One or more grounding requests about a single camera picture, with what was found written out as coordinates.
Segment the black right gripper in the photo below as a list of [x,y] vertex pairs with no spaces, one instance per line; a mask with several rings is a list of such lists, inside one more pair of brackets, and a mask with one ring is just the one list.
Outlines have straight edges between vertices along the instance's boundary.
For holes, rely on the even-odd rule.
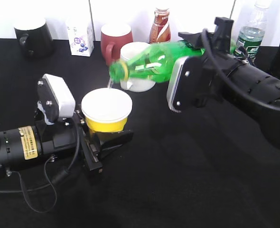
[[216,17],[214,24],[216,25],[214,32],[204,30],[200,33],[178,32],[178,36],[186,41],[194,49],[204,49],[204,54],[201,57],[202,73],[194,98],[195,107],[204,107],[209,99],[215,99],[222,102],[221,88],[222,82],[217,75],[217,70],[213,66],[209,58],[216,57],[216,54],[231,53],[231,31],[233,20],[225,17]]

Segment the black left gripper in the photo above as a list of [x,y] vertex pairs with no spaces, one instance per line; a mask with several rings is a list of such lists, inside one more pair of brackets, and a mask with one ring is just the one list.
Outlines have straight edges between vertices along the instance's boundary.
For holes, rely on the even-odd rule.
[[35,136],[40,159],[54,156],[56,159],[72,156],[72,163],[78,158],[89,172],[102,172],[101,160],[119,147],[130,142],[133,130],[92,135],[89,141],[89,129],[85,126],[84,115],[76,109],[71,118],[57,119],[48,125],[43,109],[35,111]]

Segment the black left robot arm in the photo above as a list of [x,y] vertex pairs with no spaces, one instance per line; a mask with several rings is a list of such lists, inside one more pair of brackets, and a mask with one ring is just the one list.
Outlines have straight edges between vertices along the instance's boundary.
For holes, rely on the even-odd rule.
[[77,158],[89,173],[103,170],[102,160],[111,152],[130,142],[132,130],[90,134],[79,112],[72,118],[47,125],[41,111],[35,112],[35,124],[0,132],[0,180],[14,171],[43,164],[48,158]]

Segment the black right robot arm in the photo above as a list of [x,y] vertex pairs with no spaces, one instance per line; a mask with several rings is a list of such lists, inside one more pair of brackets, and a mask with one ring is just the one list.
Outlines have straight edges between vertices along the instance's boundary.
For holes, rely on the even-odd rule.
[[280,80],[230,55],[232,19],[216,17],[215,26],[214,32],[179,32],[204,54],[184,61],[175,106],[204,107],[209,99],[227,100],[254,119],[267,141],[280,149]]

